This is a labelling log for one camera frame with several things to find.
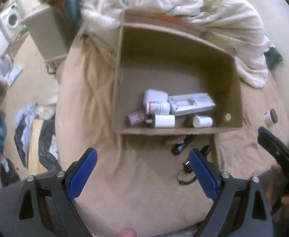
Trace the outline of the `person's left hand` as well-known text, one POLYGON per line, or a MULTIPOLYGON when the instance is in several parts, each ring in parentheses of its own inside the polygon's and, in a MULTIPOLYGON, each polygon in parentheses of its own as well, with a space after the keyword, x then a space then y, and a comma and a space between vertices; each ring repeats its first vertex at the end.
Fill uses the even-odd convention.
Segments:
POLYGON ((136 231, 131 227, 122 229, 115 237, 137 237, 136 231))

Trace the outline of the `person's right hand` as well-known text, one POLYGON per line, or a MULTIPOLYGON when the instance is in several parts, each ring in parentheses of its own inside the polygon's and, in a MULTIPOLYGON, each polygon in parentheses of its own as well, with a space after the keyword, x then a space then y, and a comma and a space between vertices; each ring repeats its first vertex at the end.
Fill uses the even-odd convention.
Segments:
POLYGON ((274 199, 276 198, 275 192, 278 194, 282 194, 281 197, 281 207, 279 210, 272 216, 274 223, 279 223, 284 219, 289 219, 289 193, 285 194, 284 190, 280 190, 276 187, 277 177, 282 174, 282 168, 279 164, 271 165, 272 176, 269 181, 268 187, 266 189, 265 195, 268 200, 270 210, 272 210, 272 206, 274 205, 274 199))

